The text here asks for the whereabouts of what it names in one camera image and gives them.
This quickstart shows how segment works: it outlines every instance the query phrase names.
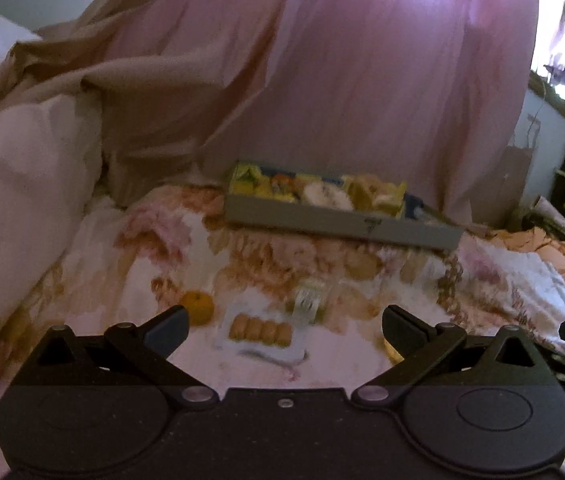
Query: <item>orange fruit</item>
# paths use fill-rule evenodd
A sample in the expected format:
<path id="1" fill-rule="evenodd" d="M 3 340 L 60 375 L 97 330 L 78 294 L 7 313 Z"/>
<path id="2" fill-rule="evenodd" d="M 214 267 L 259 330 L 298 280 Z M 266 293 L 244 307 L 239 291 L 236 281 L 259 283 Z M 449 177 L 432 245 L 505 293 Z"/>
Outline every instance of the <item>orange fruit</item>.
<path id="1" fill-rule="evenodd" d="M 187 309 L 191 326 L 207 324 L 213 317 L 213 298 L 201 290 L 185 292 L 180 300 L 180 304 Z"/>

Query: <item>box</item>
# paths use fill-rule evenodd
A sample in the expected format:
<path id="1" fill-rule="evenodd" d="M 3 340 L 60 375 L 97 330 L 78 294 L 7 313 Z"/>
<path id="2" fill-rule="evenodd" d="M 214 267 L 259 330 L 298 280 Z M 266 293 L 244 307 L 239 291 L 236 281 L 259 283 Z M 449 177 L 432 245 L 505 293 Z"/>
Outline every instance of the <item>box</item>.
<path id="1" fill-rule="evenodd" d="M 240 162 L 232 173 L 225 201 L 225 218 L 229 222 L 448 251 L 457 248 L 464 232 L 460 227 L 433 220 L 431 215 L 428 215 L 427 221 L 393 218 L 377 212 L 345 211 L 235 192 L 237 172 L 239 168 L 243 171 L 249 164 L 257 166 L 265 175 L 283 174 L 294 178 L 299 174 L 258 163 Z M 319 178 L 333 184 L 342 182 L 338 178 Z"/>

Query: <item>floral blanket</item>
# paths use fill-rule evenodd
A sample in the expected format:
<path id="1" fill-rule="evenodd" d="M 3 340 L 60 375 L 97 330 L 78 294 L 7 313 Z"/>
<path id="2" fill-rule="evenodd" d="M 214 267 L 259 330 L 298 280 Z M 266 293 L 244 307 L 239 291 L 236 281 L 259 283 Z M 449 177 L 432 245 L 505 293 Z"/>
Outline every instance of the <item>floral blanket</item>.
<path id="1" fill-rule="evenodd" d="M 122 211 L 96 192 L 66 254 L 0 333 L 0 395 L 53 324 L 101 334 L 141 324 L 191 290 L 213 298 L 211 322 L 192 328 L 169 361 L 215 388 L 342 386 L 351 392 L 390 367 L 381 311 L 396 303 L 430 324 L 452 320 L 491 335 L 520 324 L 565 354 L 565 281 L 534 253 L 466 235 L 452 254 L 228 226 L 214 189 L 166 186 Z M 214 345 L 227 306 L 284 308 L 299 280 L 329 285 L 307 358 L 281 366 Z M 0 477 L 6 464 L 0 451 Z"/>

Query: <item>orange cloth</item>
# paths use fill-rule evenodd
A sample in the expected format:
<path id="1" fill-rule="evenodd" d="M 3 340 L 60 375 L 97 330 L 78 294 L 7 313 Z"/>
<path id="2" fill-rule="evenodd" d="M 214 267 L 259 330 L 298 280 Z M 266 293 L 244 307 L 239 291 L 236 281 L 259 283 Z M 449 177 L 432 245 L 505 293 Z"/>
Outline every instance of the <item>orange cloth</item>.
<path id="1" fill-rule="evenodd" d="M 565 279 L 565 242 L 554 240 L 539 227 L 520 233 L 494 231 L 491 236 L 489 241 L 495 246 L 517 253 L 536 253 Z"/>

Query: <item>circular cover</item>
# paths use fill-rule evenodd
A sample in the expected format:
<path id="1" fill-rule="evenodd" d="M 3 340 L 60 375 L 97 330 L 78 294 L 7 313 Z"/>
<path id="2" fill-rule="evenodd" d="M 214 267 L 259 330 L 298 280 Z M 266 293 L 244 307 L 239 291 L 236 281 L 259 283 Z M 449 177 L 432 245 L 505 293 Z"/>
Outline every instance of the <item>circular cover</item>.
<path id="1" fill-rule="evenodd" d="M 552 384 L 432 381 L 409 393 L 403 416 L 421 446 L 470 472 L 524 472 L 564 458 L 565 393 Z"/>
<path id="2" fill-rule="evenodd" d="M 88 386 L 12 386 L 0 402 L 6 458 L 54 473 L 115 466 L 146 449 L 168 417 L 165 397 L 131 376 L 95 372 Z"/>

